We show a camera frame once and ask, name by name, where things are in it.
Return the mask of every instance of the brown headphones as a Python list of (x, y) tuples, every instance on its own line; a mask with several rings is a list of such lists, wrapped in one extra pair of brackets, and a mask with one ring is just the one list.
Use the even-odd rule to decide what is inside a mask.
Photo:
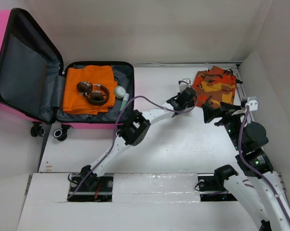
[(103, 105), (106, 104), (110, 98), (110, 92), (101, 84), (91, 84), (90, 82), (79, 82), (76, 86), (77, 91), (80, 95), (86, 97), (87, 102), (92, 105)]

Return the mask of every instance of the camouflage cloth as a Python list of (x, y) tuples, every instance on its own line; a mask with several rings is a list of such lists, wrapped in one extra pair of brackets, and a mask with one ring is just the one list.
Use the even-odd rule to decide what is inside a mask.
[(199, 71), (193, 83), (197, 106), (206, 104), (218, 108), (221, 102), (233, 104), (236, 87), (236, 77), (228, 70), (213, 66), (211, 70)]

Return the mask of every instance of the open suitcase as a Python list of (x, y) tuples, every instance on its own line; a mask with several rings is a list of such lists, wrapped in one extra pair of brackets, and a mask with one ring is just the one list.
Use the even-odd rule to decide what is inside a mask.
[[(63, 141), (67, 129), (114, 128), (121, 102), (98, 115), (69, 115), (63, 112), (63, 93), (67, 69), (87, 65), (109, 65), (114, 79), (134, 97), (134, 69), (125, 62), (76, 62), (64, 70), (63, 59), (41, 27), (25, 10), (15, 8), (0, 11), (0, 109), (34, 123), (32, 136), (43, 136), (41, 123), (61, 122), (62, 129), (54, 137)], [(120, 122), (134, 110), (126, 109)]]

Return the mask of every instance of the wall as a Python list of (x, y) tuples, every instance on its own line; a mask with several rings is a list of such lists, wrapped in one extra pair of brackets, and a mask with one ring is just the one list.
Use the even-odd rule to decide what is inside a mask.
[(243, 60), (272, 0), (24, 0), (66, 64)]
[(258, 97), (260, 108), (253, 115), (266, 127), (265, 150), (282, 173), (290, 202), (290, 0), (272, 3), (240, 73), (247, 94)]
[[(27, 6), (0, 0), (0, 10)], [(31, 123), (0, 111), (0, 231), (14, 231), (22, 212), (29, 174), (37, 170), (41, 138), (30, 136)]]

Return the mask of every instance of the suitcase lid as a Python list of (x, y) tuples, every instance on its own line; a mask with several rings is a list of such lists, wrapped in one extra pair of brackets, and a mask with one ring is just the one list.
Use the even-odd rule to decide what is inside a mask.
[(62, 56), (42, 28), (26, 10), (12, 9), (0, 50), (0, 103), (53, 123), (64, 91), (62, 72)]

